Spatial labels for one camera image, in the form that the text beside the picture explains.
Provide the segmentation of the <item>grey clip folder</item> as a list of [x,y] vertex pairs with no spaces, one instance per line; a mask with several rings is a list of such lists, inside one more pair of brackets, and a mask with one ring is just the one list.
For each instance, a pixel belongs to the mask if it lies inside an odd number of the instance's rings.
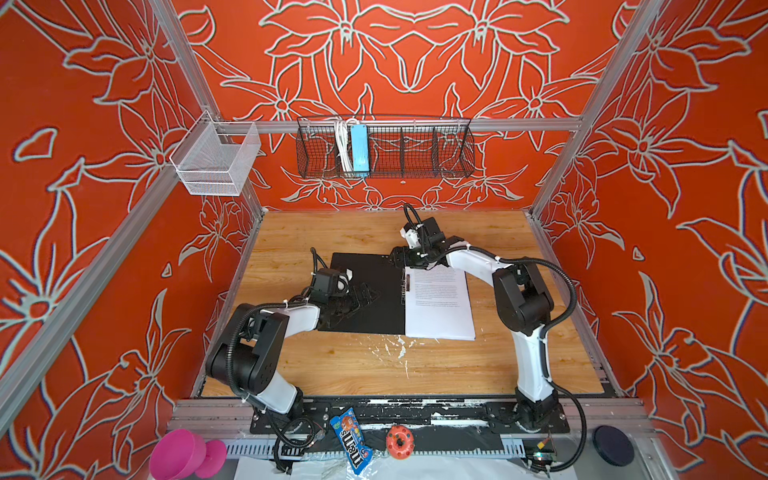
[[473,341],[476,338],[464,272],[399,267],[385,255],[334,253],[331,268],[350,274],[342,297],[330,298],[318,329],[343,333]]

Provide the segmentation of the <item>paper sheet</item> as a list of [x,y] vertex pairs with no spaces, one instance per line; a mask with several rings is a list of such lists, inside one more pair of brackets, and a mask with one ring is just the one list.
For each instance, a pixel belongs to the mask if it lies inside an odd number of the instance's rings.
[[411,338],[474,341],[466,274],[437,265],[405,269],[405,335]]

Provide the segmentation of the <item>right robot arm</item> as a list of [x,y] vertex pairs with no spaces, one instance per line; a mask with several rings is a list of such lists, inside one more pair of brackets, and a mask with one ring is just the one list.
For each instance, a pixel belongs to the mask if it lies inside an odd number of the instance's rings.
[[[555,263],[533,257],[503,258],[448,237],[432,218],[423,219],[409,203],[402,206],[406,223],[401,236],[406,244],[395,247],[390,260],[397,266],[429,271],[450,267],[493,287],[496,311],[510,330],[518,367],[513,421],[526,433],[538,433],[562,412],[560,397],[575,396],[552,377],[548,335],[574,312],[578,300],[572,279]],[[540,272],[542,267],[560,277],[568,288],[568,303],[557,317],[552,295]]]

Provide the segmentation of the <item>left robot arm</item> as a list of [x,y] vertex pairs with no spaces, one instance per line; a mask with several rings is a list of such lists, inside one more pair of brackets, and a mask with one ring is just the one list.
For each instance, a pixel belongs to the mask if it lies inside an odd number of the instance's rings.
[[310,252],[310,285],[282,302],[238,305],[205,361],[207,376],[269,418],[308,420],[302,391],[277,372],[285,339],[346,320],[380,297],[366,283],[355,285],[351,270],[333,269]]

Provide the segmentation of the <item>blue white box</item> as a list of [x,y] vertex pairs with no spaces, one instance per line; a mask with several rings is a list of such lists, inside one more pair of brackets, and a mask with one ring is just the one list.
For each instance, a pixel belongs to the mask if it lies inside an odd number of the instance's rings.
[[350,126],[353,172],[360,177],[366,177],[370,172],[368,128],[357,123]]

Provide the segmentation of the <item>blue candy bag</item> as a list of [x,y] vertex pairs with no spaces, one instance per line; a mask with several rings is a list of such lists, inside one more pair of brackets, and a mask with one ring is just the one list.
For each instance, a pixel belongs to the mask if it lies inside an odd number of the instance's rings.
[[365,444],[357,416],[353,408],[348,408],[330,421],[342,450],[355,475],[361,474],[374,459],[373,450]]

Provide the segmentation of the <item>red toy wheel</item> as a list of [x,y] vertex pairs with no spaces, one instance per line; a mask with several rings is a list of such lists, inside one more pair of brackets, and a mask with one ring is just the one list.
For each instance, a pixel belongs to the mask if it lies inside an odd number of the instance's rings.
[[414,434],[403,425],[395,425],[386,435],[386,448],[391,457],[405,460],[412,456],[415,450]]

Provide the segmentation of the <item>clear plastic bin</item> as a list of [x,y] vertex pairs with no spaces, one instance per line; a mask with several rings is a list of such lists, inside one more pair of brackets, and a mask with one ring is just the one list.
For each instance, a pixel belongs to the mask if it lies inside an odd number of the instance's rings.
[[216,121],[204,111],[182,137],[170,161],[189,194],[237,197],[261,144],[254,122]]

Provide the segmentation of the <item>pink dumbbell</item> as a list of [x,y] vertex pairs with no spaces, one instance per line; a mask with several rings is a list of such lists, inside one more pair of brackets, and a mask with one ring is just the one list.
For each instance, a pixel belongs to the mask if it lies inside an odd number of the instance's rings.
[[155,446],[150,456],[150,475],[158,480],[184,479],[191,475],[208,479],[223,468],[226,459],[227,447],[223,441],[206,441],[188,430],[174,430]]

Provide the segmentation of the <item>small green circuit board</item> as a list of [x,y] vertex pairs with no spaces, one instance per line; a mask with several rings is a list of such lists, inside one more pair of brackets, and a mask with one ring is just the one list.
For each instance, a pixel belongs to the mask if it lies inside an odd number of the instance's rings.
[[525,440],[523,446],[524,467],[534,473],[549,475],[556,460],[556,451],[553,447],[552,439],[546,437],[537,440]]

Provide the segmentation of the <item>dark round disc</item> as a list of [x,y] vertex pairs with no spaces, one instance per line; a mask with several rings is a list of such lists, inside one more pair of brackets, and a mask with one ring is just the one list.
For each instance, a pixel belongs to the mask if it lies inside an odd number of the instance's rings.
[[593,445],[598,455],[610,465],[626,467],[635,460],[629,437],[616,427],[598,426],[593,432]]

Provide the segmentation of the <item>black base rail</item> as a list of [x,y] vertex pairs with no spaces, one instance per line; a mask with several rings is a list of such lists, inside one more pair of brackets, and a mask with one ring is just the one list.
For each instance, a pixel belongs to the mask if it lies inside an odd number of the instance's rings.
[[505,396],[309,396],[304,414],[327,429],[330,419],[352,409],[366,428],[392,424],[480,427],[499,434],[569,433],[575,424],[557,406],[545,424],[525,427],[514,397]]

